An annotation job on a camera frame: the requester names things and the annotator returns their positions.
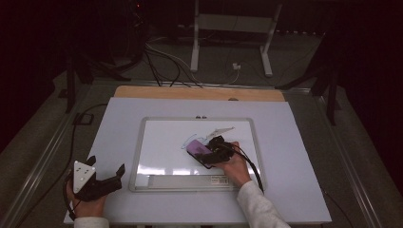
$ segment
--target left hand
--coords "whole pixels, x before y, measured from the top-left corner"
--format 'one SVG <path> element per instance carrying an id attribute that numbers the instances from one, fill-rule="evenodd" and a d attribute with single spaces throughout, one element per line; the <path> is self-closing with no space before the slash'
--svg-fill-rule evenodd
<path id="1" fill-rule="evenodd" d="M 73 183 L 69 180 L 67 183 L 67 197 L 69 200 L 72 200 L 72 208 L 76 218 L 104 216 L 107 195 L 88 202 L 76 199 L 73 193 Z"/>

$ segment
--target person's arm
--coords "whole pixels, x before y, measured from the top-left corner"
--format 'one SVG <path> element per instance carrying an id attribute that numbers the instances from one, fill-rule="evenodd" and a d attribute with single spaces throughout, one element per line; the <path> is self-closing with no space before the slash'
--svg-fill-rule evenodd
<path id="1" fill-rule="evenodd" d="M 72 201 L 74 214 L 74 228 L 108 228 L 109 221 L 104 218 L 106 197 L 85 202 L 74 197 L 71 181 L 67 185 L 67 196 Z"/>
<path id="2" fill-rule="evenodd" d="M 279 215 L 275 205 L 268 200 L 252 180 L 245 183 L 237 201 L 252 228 L 290 227 Z"/>
<path id="3" fill-rule="evenodd" d="M 239 144 L 232 142 L 239 151 Z M 290 227 L 279 215 L 273 203 L 263 196 L 256 183 L 251 180 L 246 161 L 234 154 L 230 161 L 216 163 L 224 174 L 240 188 L 237 201 L 252 228 Z"/>

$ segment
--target white table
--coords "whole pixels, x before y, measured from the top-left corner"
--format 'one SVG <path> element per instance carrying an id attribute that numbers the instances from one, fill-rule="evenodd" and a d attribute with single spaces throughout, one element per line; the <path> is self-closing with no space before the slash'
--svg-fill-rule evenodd
<path id="1" fill-rule="evenodd" d="M 197 115 L 253 119 L 268 185 L 265 196 L 289 223 L 331 221 L 288 103 L 112 98 L 89 154 L 97 157 L 99 180 L 114 176 L 122 163 L 126 167 L 123 189 L 106 201 L 105 216 L 111 223 L 246 223 L 236 192 L 133 193 L 128 189 L 142 118 Z"/>

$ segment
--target white stand leg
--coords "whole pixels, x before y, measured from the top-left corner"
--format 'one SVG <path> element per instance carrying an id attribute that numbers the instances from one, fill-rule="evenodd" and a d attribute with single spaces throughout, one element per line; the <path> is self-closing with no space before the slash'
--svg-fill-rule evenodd
<path id="1" fill-rule="evenodd" d="M 190 71 L 196 73 L 199 65 L 199 0 L 195 0 L 195 31 L 193 37 L 192 60 Z"/>
<path id="2" fill-rule="evenodd" d="M 270 43 L 272 42 L 273 36 L 275 34 L 276 25 L 277 25 L 279 13 L 281 11 L 281 7 L 282 7 L 282 4 L 277 5 L 275 15 L 273 17 L 272 23 L 270 24 L 269 32 L 267 33 L 266 44 L 264 44 L 264 46 L 260 47 L 261 62 L 263 63 L 264 75 L 266 77 L 273 76 L 273 71 L 272 71 L 272 67 L 270 66 L 269 56 L 267 55 L 267 52 L 269 50 Z"/>

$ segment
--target right hand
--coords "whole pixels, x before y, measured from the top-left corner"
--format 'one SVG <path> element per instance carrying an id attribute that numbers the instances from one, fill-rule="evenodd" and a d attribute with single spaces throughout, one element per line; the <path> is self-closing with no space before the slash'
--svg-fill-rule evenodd
<path id="1" fill-rule="evenodd" d="M 234 145 L 236 151 L 240 152 L 240 144 L 238 142 L 231 142 L 231 144 Z M 224 171 L 225 176 L 227 176 L 239 188 L 251 180 L 246 160 L 237 153 L 235 153 L 229 161 L 215 163 L 213 165 L 221 168 Z"/>

